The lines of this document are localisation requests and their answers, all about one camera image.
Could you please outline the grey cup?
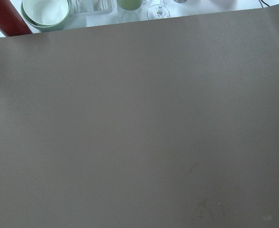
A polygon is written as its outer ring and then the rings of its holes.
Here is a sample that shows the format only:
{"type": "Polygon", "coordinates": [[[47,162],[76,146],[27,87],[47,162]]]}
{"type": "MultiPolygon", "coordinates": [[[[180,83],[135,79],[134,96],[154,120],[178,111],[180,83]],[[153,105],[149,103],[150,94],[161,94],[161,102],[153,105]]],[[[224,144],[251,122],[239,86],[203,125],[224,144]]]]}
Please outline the grey cup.
{"type": "Polygon", "coordinates": [[[176,3],[181,4],[181,3],[185,3],[187,0],[173,0],[173,1],[176,2],[176,3]]]}

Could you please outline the green cup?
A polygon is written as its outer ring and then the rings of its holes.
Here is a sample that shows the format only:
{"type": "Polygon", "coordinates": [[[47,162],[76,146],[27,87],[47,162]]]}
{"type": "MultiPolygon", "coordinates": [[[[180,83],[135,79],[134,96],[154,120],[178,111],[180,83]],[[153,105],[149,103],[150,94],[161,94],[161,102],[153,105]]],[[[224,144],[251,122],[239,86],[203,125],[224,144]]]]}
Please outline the green cup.
{"type": "Polygon", "coordinates": [[[129,11],[137,10],[143,4],[143,0],[116,0],[116,1],[120,8],[129,11]]]}

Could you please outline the red cup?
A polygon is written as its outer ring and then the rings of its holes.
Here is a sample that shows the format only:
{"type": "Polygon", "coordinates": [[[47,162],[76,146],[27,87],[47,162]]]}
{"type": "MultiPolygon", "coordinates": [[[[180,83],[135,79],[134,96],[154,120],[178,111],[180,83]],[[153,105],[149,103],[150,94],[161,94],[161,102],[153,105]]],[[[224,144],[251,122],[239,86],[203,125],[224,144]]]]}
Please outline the red cup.
{"type": "Polygon", "coordinates": [[[6,37],[32,34],[10,0],[0,0],[0,32],[6,37]]]}

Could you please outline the white bowl green rim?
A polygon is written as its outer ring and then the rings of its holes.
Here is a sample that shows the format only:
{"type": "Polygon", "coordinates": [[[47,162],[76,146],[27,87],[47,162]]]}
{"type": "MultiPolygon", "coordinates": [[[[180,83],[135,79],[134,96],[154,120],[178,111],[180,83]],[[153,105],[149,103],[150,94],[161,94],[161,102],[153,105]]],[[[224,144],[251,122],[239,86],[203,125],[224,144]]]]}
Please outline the white bowl green rim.
{"type": "Polygon", "coordinates": [[[62,30],[70,17],[67,0],[23,0],[20,11],[23,19],[42,32],[62,30]]]}

